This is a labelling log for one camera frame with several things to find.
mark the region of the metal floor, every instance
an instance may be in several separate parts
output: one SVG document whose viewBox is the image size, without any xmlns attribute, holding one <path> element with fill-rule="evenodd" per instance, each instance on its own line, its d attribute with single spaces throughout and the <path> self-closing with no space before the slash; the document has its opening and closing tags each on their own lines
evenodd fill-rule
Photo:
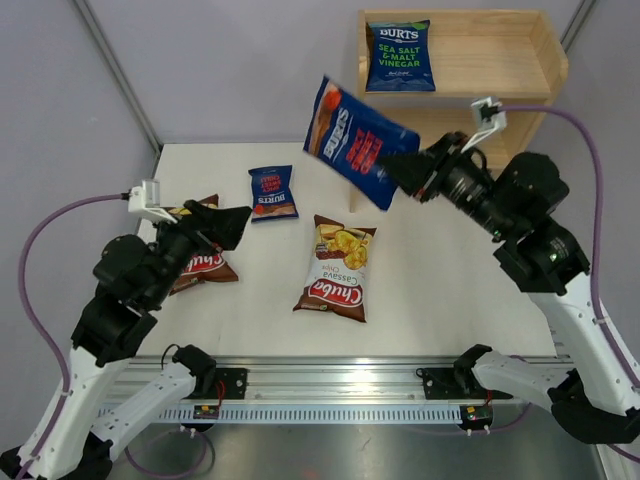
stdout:
<svg viewBox="0 0 640 480">
<path fill-rule="evenodd" d="M 516 415 L 496 407 L 496 425 Z M 200 443 L 172 435 L 136 454 L 167 430 L 152 425 L 131 445 L 143 466 L 162 474 L 186 470 Z M 218 425 L 208 433 L 208 454 L 191 478 L 211 480 L 604 480 L 595 448 L 574 441 L 552 417 L 536 409 L 508 433 L 466 438 L 428 432 L 456 431 L 442 425 Z M 119 459 L 110 479 L 149 478 Z"/>
</svg>

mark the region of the gray wall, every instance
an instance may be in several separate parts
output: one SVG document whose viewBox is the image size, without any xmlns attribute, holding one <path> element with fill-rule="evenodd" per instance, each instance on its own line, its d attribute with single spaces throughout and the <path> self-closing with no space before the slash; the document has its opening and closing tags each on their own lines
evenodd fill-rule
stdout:
<svg viewBox="0 0 640 480">
<path fill-rule="evenodd" d="M 578 115 L 602 156 L 605 184 L 601 296 L 632 353 L 640 358 L 640 3 L 601 1 L 569 54 L 569 78 L 557 105 Z M 547 118 L 533 147 L 558 164 L 571 194 L 556 218 L 591 253 L 594 176 L 586 146 L 571 126 Z M 635 449 L 640 454 L 640 442 Z"/>
<path fill-rule="evenodd" d="M 24 442 L 60 379 L 28 324 L 16 288 L 20 249 L 54 209 L 126 191 L 153 155 L 66 0 L 5 0 L 0 12 L 0 450 Z M 91 269 L 134 220 L 124 202 L 84 207 L 34 247 L 28 285 L 36 312 L 65 350 L 95 282 Z"/>
<path fill-rule="evenodd" d="M 546 9 L 579 0 L 90 0 L 165 143 L 302 141 L 327 73 L 354 89 L 360 8 Z"/>
</svg>

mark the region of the chip bag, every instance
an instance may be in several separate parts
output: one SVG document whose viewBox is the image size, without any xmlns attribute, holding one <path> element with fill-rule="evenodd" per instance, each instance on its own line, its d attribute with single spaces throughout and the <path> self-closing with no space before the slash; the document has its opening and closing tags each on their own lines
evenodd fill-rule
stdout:
<svg viewBox="0 0 640 480">
<path fill-rule="evenodd" d="M 218 208 L 218 195 L 211 195 L 200 200 L 202 205 L 209 208 Z M 191 215 L 184 207 L 167 208 L 165 210 L 176 218 L 183 215 Z M 169 295 L 181 292 L 204 282 L 237 282 L 238 275 L 229 264 L 218 255 L 194 255 L 184 269 L 180 278 L 176 281 Z"/>
<path fill-rule="evenodd" d="M 367 91 L 435 91 L 427 46 L 429 25 L 429 20 L 368 24 L 374 43 Z"/>
<path fill-rule="evenodd" d="M 420 136 L 322 80 L 303 150 L 319 158 L 388 210 L 396 185 L 376 163 L 380 155 L 417 152 Z"/>
<path fill-rule="evenodd" d="M 253 192 L 251 223 L 278 218 L 298 218 L 296 202 L 289 188 L 291 165 L 249 170 Z"/>
<path fill-rule="evenodd" d="M 334 312 L 365 323 L 365 273 L 375 228 L 347 228 L 320 215 L 304 291 L 296 310 Z"/>
</svg>

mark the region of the wooden shelf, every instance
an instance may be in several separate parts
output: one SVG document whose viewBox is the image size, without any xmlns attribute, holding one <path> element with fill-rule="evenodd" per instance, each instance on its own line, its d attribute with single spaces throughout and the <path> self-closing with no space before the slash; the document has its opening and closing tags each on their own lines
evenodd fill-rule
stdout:
<svg viewBox="0 0 640 480">
<path fill-rule="evenodd" d="M 367 92 L 373 48 L 373 35 L 367 24 L 427 19 L 431 21 L 427 42 L 436 91 Z M 369 104 L 382 100 L 385 108 L 372 106 L 418 132 L 421 148 L 429 147 L 447 132 L 460 130 L 471 135 L 476 126 L 470 110 L 459 105 L 433 108 L 416 107 L 417 104 L 437 102 L 430 98 L 472 99 L 492 95 L 505 104 L 550 105 L 567 79 L 568 69 L 567 56 L 543 11 L 361 10 L 358 14 L 357 95 Z M 514 155 L 526 149 L 543 117 L 543 114 L 510 113 L 504 132 L 482 142 L 480 148 L 494 174 L 499 174 Z M 358 196 L 352 189 L 351 212 L 355 211 Z"/>
<path fill-rule="evenodd" d="M 431 20 L 428 48 L 435 92 L 365 92 L 373 36 L 369 22 Z M 359 24 L 359 88 L 366 96 L 546 99 L 567 61 L 546 15 L 535 10 L 364 10 Z M 549 39 L 554 45 L 547 45 Z"/>
</svg>

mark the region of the white table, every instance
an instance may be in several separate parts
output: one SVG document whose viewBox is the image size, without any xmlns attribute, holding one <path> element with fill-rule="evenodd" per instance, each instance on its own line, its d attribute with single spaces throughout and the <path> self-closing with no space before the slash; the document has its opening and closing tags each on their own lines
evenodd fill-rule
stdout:
<svg viewBox="0 0 640 480">
<path fill-rule="evenodd" d="M 299 143 L 166 145 L 156 178 L 164 205 L 220 194 L 221 207 L 251 205 L 247 170 L 294 165 L 297 220 L 248 225 L 226 260 L 240 281 L 199 285 L 170 297 L 140 355 L 193 343 L 230 356 L 441 356 L 476 343 L 505 354 L 556 354 L 542 313 L 500 270 L 497 248 L 444 199 L 420 205 L 397 192 L 387 213 L 361 201 L 348 213 L 349 184 Z M 292 312 L 307 275 L 313 215 L 377 227 L 365 304 L 367 323 Z M 140 236 L 155 232 L 143 222 Z"/>
</svg>

